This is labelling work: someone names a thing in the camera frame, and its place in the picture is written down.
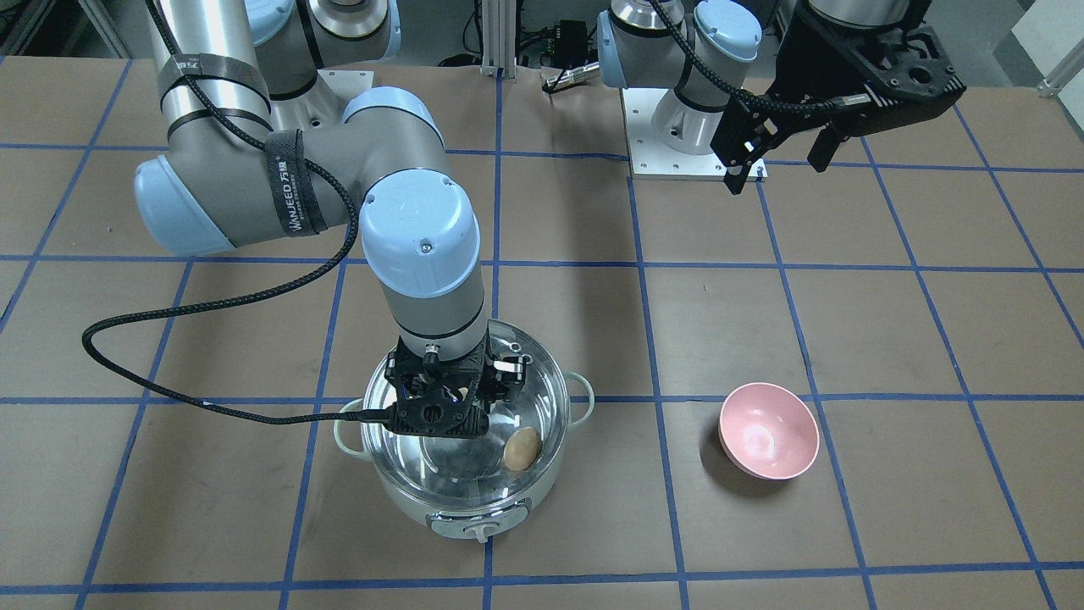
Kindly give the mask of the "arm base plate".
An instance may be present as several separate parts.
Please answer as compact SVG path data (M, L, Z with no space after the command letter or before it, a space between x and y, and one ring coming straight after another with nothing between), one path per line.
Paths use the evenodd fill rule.
M369 69L319 69L313 89L306 93L305 115L313 128L341 124L347 104L374 86Z
M634 178L722 181L738 177L710 147L722 113L694 109L670 89L621 91Z

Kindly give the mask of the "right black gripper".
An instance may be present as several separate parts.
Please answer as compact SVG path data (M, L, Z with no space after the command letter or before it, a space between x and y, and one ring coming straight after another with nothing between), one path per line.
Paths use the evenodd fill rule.
M479 439L490 429L496 402L517 397L532 358L498 356L490 335L464 356L442 362L436 347L422 356L403 340L384 362L383 377L395 391L383 426L395 434Z

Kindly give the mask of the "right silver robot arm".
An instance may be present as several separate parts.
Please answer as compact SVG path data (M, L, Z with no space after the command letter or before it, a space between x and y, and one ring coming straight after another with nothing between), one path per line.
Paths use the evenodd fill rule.
M396 86L353 98L340 119L274 126L244 1L149 1L166 154L136 171L136 202L171 254L222 254L344 225L328 262L301 278L224 300L109 317L96 332L271 300L327 275L361 243L398 327L384 378L388 407L345 413L396 434L478 439L493 406L527 377L522 359L490 347L481 235L468 195L450 176L446 140L425 104Z

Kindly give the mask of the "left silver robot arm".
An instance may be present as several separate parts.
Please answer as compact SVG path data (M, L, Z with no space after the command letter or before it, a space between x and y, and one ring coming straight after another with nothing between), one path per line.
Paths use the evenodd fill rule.
M754 163L815 131L806 161L825 171L855 137L944 115L965 93L926 24L926 1L799 1L766 92L744 89L763 37L737 1L612 1L599 15L601 79L662 89L653 128L666 146L708 155L743 193Z

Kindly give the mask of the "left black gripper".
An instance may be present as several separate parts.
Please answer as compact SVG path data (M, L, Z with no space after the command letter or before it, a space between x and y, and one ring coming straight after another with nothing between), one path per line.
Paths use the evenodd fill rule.
M964 96L944 46L921 17L862 27L838 17L793 17L767 92L731 98L710 147L739 196L756 159L790 137L817 131L808 153L825 173L848 139L935 119Z

